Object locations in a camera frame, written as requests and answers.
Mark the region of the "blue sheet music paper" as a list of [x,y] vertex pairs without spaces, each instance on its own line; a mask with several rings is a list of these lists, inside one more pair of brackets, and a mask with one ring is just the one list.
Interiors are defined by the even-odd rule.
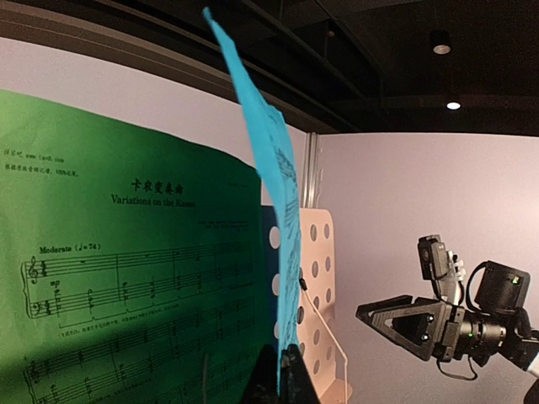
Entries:
[[221,47],[243,109],[255,167],[268,190],[280,230],[277,358],[281,361],[283,352],[298,344],[302,235],[294,151],[283,114],[265,101],[241,62],[235,43],[213,19],[209,8],[203,9],[203,16]]

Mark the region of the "pink folding music stand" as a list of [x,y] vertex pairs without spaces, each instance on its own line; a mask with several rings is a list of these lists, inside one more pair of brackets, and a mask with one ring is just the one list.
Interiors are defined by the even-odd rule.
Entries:
[[347,403],[348,359],[334,334],[336,265],[334,224],[329,211],[300,209],[301,277],[297,336],[304,364],[321,403]]

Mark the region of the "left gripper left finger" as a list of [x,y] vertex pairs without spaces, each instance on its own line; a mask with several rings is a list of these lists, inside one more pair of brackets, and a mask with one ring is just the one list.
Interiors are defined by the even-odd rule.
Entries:
[[265,344],[256,360],[240,404],[277,404],[277,353],[272,345]]

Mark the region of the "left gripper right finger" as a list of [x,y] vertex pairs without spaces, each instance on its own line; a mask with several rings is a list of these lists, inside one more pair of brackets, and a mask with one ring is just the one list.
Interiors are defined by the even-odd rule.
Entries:
[[319,404],[300,349],[295,344],[281,352],[281,402],[284,404]]

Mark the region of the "green sheet music paper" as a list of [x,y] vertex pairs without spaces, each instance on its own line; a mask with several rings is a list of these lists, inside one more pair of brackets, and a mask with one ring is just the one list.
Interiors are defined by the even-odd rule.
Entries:
[[1,94],[1,400],[237,403],[272,340],[256,171]]

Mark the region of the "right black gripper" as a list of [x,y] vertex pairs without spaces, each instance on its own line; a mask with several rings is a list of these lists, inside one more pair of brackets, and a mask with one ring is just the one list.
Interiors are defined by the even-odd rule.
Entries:
[[465,309],[443,300],[415,300],[400,295],[357,307],[356,317],[415,357],[451,362]]

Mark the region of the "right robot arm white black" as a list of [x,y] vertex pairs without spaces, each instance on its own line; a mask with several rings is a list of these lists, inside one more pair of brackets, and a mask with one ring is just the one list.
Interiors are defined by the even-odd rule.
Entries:
[[476,297],[459,288],[466,304],[400,295],[358,306],[356,317],[418,359],[438,365],[466,358],[483,367],[499,354],[538,375],[538,331],[524,308],[531,276],[492,261],[474,270],[483,275]]

